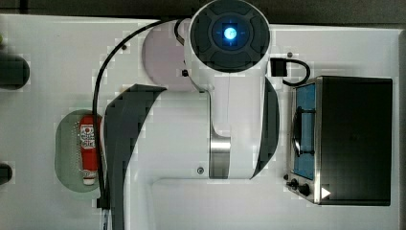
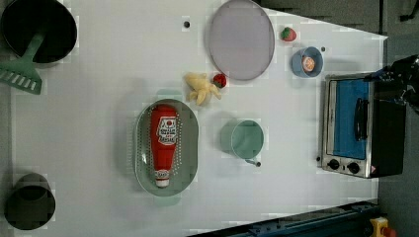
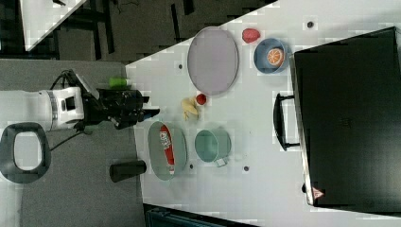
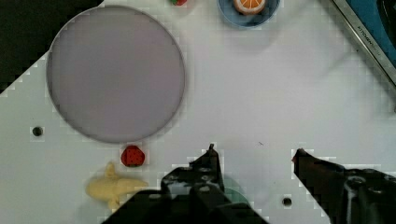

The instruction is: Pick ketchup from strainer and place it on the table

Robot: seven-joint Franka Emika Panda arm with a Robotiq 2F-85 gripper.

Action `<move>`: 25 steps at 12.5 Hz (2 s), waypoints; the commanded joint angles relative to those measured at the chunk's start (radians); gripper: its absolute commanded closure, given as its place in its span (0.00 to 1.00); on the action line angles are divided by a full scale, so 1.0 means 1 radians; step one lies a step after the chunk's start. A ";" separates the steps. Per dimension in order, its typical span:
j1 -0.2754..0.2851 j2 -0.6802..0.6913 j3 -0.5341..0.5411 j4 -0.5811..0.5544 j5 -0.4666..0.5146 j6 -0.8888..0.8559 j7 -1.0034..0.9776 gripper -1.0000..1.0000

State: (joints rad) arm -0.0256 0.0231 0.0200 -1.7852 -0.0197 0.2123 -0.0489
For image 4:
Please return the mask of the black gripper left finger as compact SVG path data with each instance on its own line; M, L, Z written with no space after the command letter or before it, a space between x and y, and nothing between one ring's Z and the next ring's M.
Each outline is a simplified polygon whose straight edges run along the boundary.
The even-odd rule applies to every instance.
M137 192L102 224L268 224L247 203L225 194L219 154L210 145L187 167L163 177L161 188Z

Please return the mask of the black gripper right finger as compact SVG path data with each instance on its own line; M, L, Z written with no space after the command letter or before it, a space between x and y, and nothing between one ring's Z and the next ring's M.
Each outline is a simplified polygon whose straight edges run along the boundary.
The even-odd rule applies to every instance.
M331 224L396 224L395 177L375 169L347 169L299 148L294 174Z

